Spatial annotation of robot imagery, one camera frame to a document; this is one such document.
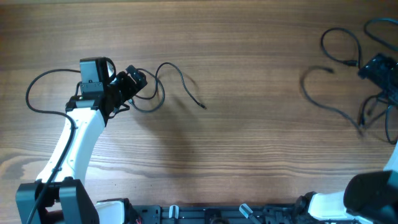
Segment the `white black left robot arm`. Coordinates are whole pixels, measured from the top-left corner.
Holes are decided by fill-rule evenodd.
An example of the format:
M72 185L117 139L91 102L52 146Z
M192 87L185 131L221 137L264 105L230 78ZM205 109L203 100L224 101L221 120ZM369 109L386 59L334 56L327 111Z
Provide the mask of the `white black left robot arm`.
M126 104L147 85L130 65L117 73L110 58L80 60L81 81L60 113L65 125L35 182L21 184L16 203L22 223L134 223L139 215L129 200L93 203L84 181L94 146L108 120L129 110Z

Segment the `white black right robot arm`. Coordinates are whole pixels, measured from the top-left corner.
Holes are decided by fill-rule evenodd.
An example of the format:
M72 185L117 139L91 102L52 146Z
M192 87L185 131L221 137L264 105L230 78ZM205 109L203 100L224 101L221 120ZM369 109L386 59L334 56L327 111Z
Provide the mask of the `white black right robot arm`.
M387 105L380 116L388 118L397 106L397 62L377 54L358 71L382 91L372 98ZM313 193L303 203L304 216L322 223L397 223L397 152L384 169L354 176L346 189L332 194Z

